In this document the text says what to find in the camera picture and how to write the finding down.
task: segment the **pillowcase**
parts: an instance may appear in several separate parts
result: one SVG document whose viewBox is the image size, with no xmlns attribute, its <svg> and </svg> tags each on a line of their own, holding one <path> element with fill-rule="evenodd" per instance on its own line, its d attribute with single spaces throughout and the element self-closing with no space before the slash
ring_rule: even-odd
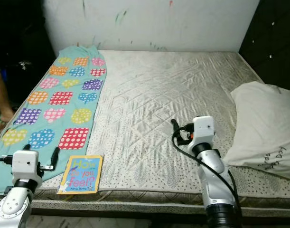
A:
<svg viewBox="0 0 290 228">
<path fill-rule="evenodd" d="M 290 90 L 250 82 L 231 96 L 236 131 L 224 161 L 290 179 Z"/>
</svg>

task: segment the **pink heart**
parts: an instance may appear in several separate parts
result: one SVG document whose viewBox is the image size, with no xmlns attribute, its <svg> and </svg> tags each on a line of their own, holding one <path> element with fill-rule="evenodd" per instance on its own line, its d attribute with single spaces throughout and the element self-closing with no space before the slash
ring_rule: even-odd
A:
<svg viewBox="0 0 290 228">
<path fill-rule="evenodd" d="M 45 111 L 44 118 L 48 121 L 48 123 L 52 123 L 54 120 L 61 118 L 64 114 L 65 114 L 64 108 L 61 109 L 50 108 Z"/>
<path fill-rule="evenodd" d="M 48 77 L 44 79 L 39 86 L 43 89 L 50 89 L 56 86 L 58 83 L 59 80 L 57 78 Z"/>
<path fill-rule="evenodd" d="M 92 64 L 101 67 L 102 65 L 105 64 L 105 61 L 103 59 L 101 59 L 101 58 L 93 58 L 92 59 Z"/>
</svg>

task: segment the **floor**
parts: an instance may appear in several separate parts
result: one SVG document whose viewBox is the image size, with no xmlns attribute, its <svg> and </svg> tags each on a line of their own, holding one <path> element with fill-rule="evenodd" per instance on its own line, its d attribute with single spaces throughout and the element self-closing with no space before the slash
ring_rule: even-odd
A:
<svg viewBox="0 0 290 228">
<path fill-rule="evenodd" d="M 57 216 L 30 216 L 27 228 L 207 228 L 206 225 L 158 224 L 146 219 L 81 218 Z M 243 226 L 243 228 L 290 228 L 290 226 Z"/>
</svg>

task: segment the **children's book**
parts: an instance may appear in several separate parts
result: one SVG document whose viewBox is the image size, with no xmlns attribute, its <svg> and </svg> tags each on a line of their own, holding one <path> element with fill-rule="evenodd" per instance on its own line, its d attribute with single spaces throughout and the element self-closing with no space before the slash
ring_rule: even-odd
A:
<svg viewBox="0 0 290 228">
<path fill-rule="evenodd" d="M 73 155 L 69 157 L 57 194 L 90 194 L 98 190 L 103 157 Z"/>
</svg>

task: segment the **teal blanket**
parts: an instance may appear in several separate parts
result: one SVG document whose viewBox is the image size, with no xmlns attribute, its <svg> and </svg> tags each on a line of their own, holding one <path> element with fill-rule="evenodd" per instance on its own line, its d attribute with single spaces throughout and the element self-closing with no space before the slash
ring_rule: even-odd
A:
<svg viewBox="0 0 290 228">
<path fill-rule="evenodd" d="M 30 144 L 45 165 L 50 164 L 51 155 L 58 146 L 56 170 L 46 171 L 43 180 L 64 172 L 70 155 L 86 153 L 105 78 L 105 60 L 94 46 L 71 46 L 60 51 L 49 71 L 2 132 L 0 157 L 12 155 Z M 11 166 L 0 162 L 0 194 L 7 186 L 12 186 L 11 180 Z"/>
</svg>

